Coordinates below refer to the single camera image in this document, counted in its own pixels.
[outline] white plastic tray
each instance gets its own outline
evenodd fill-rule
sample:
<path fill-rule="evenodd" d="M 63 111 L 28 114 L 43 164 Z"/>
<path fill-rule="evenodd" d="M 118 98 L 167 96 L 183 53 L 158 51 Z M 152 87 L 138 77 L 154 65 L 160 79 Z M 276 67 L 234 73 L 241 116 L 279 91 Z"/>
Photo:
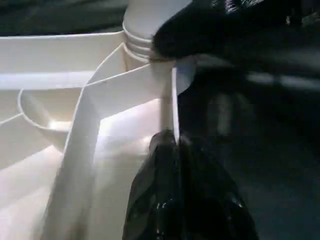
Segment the white plastic tray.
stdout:
<path fill-rule="evenodd" d="M 123 41 L 0 38 L 0 240 L 121 239 L 150 138 L 179 137 L 177 94 L 194 72 Z"/>

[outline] glossy black surface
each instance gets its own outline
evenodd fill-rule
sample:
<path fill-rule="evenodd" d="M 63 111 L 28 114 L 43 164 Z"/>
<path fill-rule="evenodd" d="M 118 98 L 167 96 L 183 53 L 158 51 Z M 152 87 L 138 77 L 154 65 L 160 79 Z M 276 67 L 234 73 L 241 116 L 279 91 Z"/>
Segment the glossy black surface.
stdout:
<path fill-rule="evenodd" d="M 179 142 L 187 230 L 195 240 L 258 240 L 254 221 L 236 183 L 202 137 Z"/>
<path fill-rule="evenodd" d="M 181 239 L 181 167 L 172 132 L 153 136 L 149 150 L 131 185 L 122 239 Z"/>
<path fill-rule="evenodd" d="M 153 38 L 154 50 L 169 58 L 219 52 L 226 42 L 286 25 L 287 16 L 299 2 L 194 0 L 158 30 Z"/>
<path fill-rule="evenodd" d="M 209 69 L 179 96 L 182 131 L 236 182 L 261 240 L 320 239 L 320 79 Z"/>

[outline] white cup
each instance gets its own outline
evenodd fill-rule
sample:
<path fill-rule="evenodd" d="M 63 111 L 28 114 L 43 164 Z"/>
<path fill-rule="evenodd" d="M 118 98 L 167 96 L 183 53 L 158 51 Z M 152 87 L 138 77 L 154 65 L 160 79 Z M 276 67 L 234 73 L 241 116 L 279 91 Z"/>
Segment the white cup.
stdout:
<path fill-rule="evenodd" d="M 192 0 L 130 0 L 124 14 L 126 46 L 140 58 L 152 54 L 152 38 L 168 19 Z"/>

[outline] black glossy object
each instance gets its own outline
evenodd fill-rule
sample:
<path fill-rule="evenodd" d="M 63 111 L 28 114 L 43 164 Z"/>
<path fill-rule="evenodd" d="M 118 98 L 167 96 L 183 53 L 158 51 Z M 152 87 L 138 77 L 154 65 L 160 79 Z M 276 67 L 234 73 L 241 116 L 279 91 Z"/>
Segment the black glossy object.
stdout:
<path fill-rule="evenodd" d="M 226 42 L 288 24 L 288 16 L 299 22 L 299 9 L 300 0 L 194 0 L 158 30 L 154 51 L 167 58 L 217 52 Z"/>
<path fill-rule="evenodd" d="M 123 240 L 178 240 L 182 234 L 182 187 L 171 131 L 153 136 L 149 155 L 131 186 Z"/>
<path fill-rule="evenodd" d="M 203 138 L 179 143 L 187 230 L 194 240 L 258 240 L 254 221 L 236 183 Z"/>
<path fill-rule="evenodd" d="M 198 138 L 153 136 L 129 196 L 123 240 L 258 240 L 235 182 Z"/>

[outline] white curved surface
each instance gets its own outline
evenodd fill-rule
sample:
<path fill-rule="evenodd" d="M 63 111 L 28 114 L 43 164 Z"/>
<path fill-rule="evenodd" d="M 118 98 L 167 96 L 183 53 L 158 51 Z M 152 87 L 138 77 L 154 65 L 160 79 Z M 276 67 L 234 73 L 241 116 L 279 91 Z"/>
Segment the white curved surface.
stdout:
<path fill-rule="evenodd" d="M 63 240 L 81 233 L 120 239 L 130 185 L 151 136 L 166 128 L 179 133 L 176 98 L 186 85 L 172 81 L 175 63 L 135 56 L 122 32 L 1 42 L 0 50 L 11 46 L 5 52 L 17 65 L 0 66 L 4 75 L 13 74 L 0 83 L 0 240 Z M 79 59 L 71 56 L 75 51 Z M 34 63 L 23 65 L 17 53 L 34 53 Z M 51 76 L 88 69 L 90 75 L 61 85 L 59 77 L 31 80 L 41 67 Z M 190 76 L 175 76 L 191 83 Z"/>
<path fill-rule="evenodd" d="M 130 0 L 123 24 L 132 35 L 151 40 L 165 21 L 191 2 L 192 0 Z"/>
<path fill-rule="evenodd" d="M 130 0 L 123 18 L 127 47 L 141 58 L 152 55 L 152 38 L 168 19 L 192 0 Z"/>

